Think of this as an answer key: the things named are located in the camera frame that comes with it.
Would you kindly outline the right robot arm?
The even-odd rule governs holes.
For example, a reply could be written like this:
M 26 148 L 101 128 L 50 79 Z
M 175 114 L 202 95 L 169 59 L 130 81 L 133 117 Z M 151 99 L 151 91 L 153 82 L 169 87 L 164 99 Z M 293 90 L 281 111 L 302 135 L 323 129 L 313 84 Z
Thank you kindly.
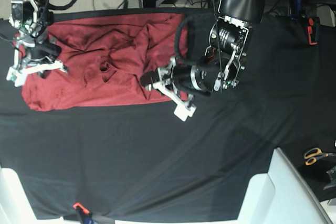
M 1 40 L 14 47 L 14 63 L 9 68 L 6 79 L 15 87 L 25 84 L 31 74 L 44 77 L 46 72 L 68 68 L 58 59 L 61 47 L 49 39 L 48 26 L 54 23 L 55 10 L 67 10 L 77 0 L 63 6 L 55 6 L 49 0 L 11 0 L 12 13 L 9 23 L 18 31 L 12 39 L 1 35 Z

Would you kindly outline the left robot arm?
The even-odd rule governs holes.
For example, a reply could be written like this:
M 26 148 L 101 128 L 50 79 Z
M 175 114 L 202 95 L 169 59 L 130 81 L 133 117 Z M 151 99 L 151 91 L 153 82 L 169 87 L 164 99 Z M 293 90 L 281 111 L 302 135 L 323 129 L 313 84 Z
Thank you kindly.
M 245 68 L 252 25 L 261 22 L 265 1 L 220 0 L 214 8 L 215 23 L 209 33 L 209 46 L 197 60 L 182 55 L 180 39 L 187 23 L 202 16 L 186 17 L 176 30 L 175 55 L 168 65 L 144 73 L 141 86 L 169 97 L 176 104 L 174 114 L 180 120 L 191 118 L 196 110 L 196 96 L 209 97 L 238 85 L 240 72 Z

